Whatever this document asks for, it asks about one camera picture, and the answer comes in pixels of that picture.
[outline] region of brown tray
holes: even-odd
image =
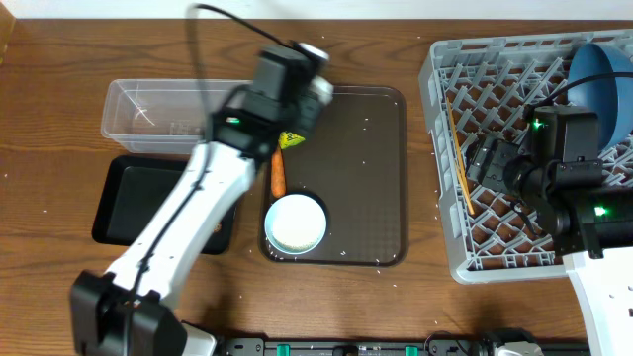
[[[407,254],[406,105],[392,88],[338,86],[312,137],[283,151],[288,194],[323,204],[327,231],[312,251],[290,255],[271,246],[264,218],[274,203],[270,169],[259,247],[287,263],[393,266]]]

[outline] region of carrot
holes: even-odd
[[[277,150],[273,153],[270,160],[270,190],[273,197],[279,199],[286,195],[286,174],[284,173],[284,158],[281,155],[281,148],[277,146]]]

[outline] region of small white bowl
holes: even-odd
[[[288,254],[302,254],[317,247],[325,235],[323,207],[314,199],[291,194],[275,202],[264,219],[270,244]]]

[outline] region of dark plastic tray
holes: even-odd
[[[129,246],[142,233],[174,188],[187,162],[120,156],[110,164],[92,238],[99,243]],[[235,207],[221,221],[202,253],[221,254],[228,249]]]
[[[268,243],[263,220],[274,203],[268,171],[261,252],[277,262],[361,266],[400,262],[407,254],[406,124],[405,99],[399,91],[336,87],[315,133],[283,151],[288,194],[318,197],[327,213],[325,237],[301,255],[283,253]]]

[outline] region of wooden table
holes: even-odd
[[[373,268],[280,265],[256,245],[262,179],[239,207],[230,250],[201,256],[177,314],[224,335],[423,339],[524,327],[584,339],[567,279],[462,286],[449,274],[435,208],[432,144],[417,74],[439,40],[630,28],[618,22],[257,21],[326,49],[334,83],[380,84],[407,99],[409,252]],[[229,21],[200,25],[207,76],[251,78],[266,41]],[[108,165],[125,153],[100,135],[108,84],[190,78],[183,23],[19,21],[0,67],[0,354],[71,354],[68,289],[125,250],[90,236]]]

